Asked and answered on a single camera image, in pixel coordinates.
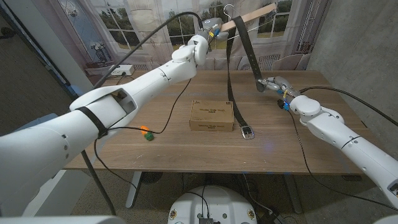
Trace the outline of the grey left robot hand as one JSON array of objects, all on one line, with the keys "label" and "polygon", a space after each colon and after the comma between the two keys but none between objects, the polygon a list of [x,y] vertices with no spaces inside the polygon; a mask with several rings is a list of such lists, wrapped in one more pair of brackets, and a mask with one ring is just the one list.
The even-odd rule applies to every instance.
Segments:
[{"label": "grey left robot hand", "polygon": [[213,40],[226,41],[229,34],[221,30],[222,25],[223,21],[219,17],[205,19],[201,22],[197,34],[204,37],[208,42]]}]

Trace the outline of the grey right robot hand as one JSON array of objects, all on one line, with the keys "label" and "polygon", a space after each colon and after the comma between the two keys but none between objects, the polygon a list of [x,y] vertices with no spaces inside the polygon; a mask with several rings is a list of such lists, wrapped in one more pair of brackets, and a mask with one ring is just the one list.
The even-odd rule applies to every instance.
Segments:
[{"label": "grey right robot hand", "polygon": [[284,101],[290,103],[295,97],[301,93],[293,88],[293,86],[283,77],[269,77],[257,81],[266,90],[275,91]]}]

